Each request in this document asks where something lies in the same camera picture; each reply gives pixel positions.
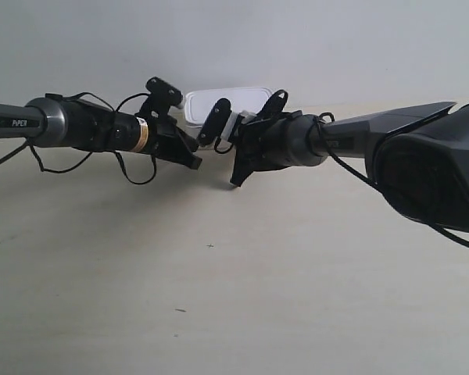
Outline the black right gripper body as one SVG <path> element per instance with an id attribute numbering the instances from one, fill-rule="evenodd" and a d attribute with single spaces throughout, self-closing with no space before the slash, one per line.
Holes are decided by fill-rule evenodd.
<path id="1" fill-rule="evenodd" d="M 288 129 L 297 112 L 244 118 L 235 132 L 234 171 L 272 171 L 297 166 L 289 152 Z"/>

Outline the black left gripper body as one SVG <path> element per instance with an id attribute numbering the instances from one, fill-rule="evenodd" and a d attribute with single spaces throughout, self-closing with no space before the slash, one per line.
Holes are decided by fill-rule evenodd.
<path id="1" fill-rule="evenodd" d="M 151 111 L 146 119 L 151 129 L 152 140 L 147 147 L 152 159 L 180 160 L 181 143 L 177 120 L 169 114 L 160 115 Z"/>

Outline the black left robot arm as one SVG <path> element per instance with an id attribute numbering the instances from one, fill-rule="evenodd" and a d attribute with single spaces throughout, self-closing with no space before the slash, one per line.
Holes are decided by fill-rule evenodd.
<path id="1" fill-rule="evenodd" d="M 84 100 L 46 94 L 25 106 L 0 104 L 0 139 L 22 138 L 39 148 L 85 152 L 132 152 L 197 170 L 199 144 L 170 114 L 174 102 L 144 93 L 135 113 Z"/>

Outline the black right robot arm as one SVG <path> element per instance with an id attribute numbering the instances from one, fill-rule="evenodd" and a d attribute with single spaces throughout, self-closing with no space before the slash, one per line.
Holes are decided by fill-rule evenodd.
<path id="1" fill-rule="evenodd" d="M 231 183 L 255 172 L 315 167 L 325 159 L 364 161 L 388 204 L 418 223 L 469 233 L 469 103 L 390 109 L 332 120 L 284 112 L 239 127 Z"/>

